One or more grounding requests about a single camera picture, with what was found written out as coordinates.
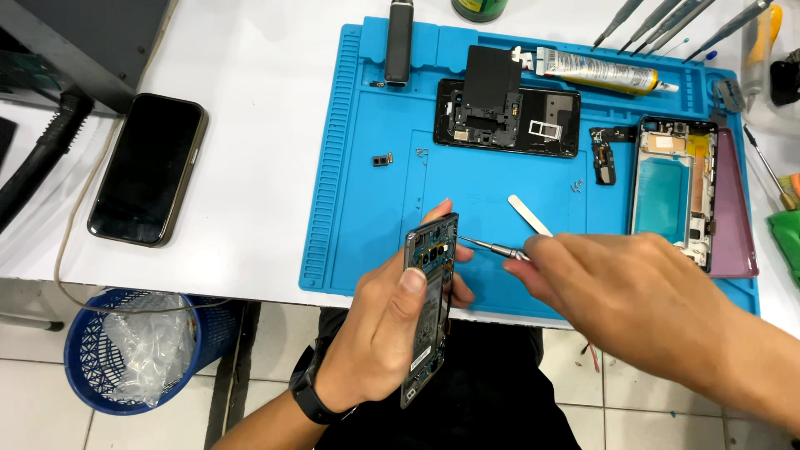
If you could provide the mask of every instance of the sim card tray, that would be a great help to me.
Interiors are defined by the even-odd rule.
[[[534,131],[534,125],[539,125],[538,131]],[[562,132],[561,125],[553,125],[552,123],[544,123],[539,122],[538,120],[531,120],[530,127],[528,127],[528,133],[531,135],[542,136],[545,138],[545,142],[549,141],[561,141],[561,132]]]

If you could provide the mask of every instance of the black trousers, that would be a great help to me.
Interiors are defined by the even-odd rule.
[[[347,310],[322,308],[319,335],[336,336]],[[542,329],[454,320],[445,363],[405,410],[399,389],[331,425],[325,448],[580,448],[538,369]]]

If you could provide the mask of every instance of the blue silicone repair mat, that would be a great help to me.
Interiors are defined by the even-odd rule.
[[[522,245],[534,232],[508,204],[516,194],[552,231],[625,234],[630,215],[633,144],[612,143],[617,168],[614,186],[594,182],[589,128],[633,126],[643,115],[707,120],[711,84],[735,77],[729,70],[682,66],[675,58],[649,58],[659,78],[680,86],[677,93],[654,91],[632,97],[575,86],[524,70],[523,86],[574,90],[582,96],[578,156],[539,155],[443,147],[433,143],[434,106],[442,78],[463,78],[470,45],[510,49],[548,46],[611,62],[641,63],[612,50],[515,38],[476,30],[414,24],[411,80],[403,88],[372,87],[383,80],[388,21],[365,18],[344,25],[339,43],[328,117],[322,137],[314,201],[310,213],[300,287],[353,295],[359,277],[379,266],[419,225],[425,211],[451,198],[461,215],[459,232],[491,243]],[[729,115],[745,174],[742,124]],[[416,149],[427,149],[418,152]],[[388,166],[373,167],[372,157],[392,153]],[[582,192],[570,184],[583,180]],[[458,272],[478,299],[472,308],[514,315],[561,319],[531,299],[501,268],[502,258],[477,249]],[[716,283],[743,309],[758,314],[755,279]]]

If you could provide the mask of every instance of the man's right hand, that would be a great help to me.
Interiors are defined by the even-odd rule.
[[[525,251],[531,263],[503,267],[593,344],[695,391],[722,388],[731,324],[746,313],[664,238],[565,233]]]

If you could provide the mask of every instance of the blue waste basket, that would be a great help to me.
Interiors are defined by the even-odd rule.
[[[111,289],[92,297],[87,305],[115,309],[147,291]],[[187,305],[220,302],[220,299],[183,295]],[[190,311],[196,324],[196,343],[189,369],[183,377],[164,387],[158,406],[168,402],[186,386],[191,377],[221,357],[236,343],[241,308],[232,301],[215,307],[202,307]],[[111,392],[122,379],[125,362],[117,347],[102,329],[107,313],[82,309],[72,322],[64,346],[66,378],[75,394],[92,408],[116,416],[132,416],[152,408],[143,402],[112,400]]]

